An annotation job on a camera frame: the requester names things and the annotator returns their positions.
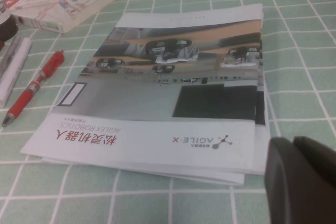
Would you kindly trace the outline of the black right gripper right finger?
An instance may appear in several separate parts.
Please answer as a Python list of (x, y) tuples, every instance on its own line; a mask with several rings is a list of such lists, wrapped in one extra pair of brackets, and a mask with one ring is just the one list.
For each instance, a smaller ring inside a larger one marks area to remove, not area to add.
[(335, 150), (308, 137), (293, 141), (308, 163), (303, 185), (301, 221), (335, 223)]

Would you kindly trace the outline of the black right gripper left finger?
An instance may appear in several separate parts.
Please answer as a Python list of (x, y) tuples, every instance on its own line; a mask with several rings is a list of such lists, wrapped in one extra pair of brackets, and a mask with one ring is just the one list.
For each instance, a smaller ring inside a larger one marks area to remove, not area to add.
[(304, 223), (307, 171), (308, 163), (293, 142), (284, 137), (269, 141), (264, 182), (271, 223)]

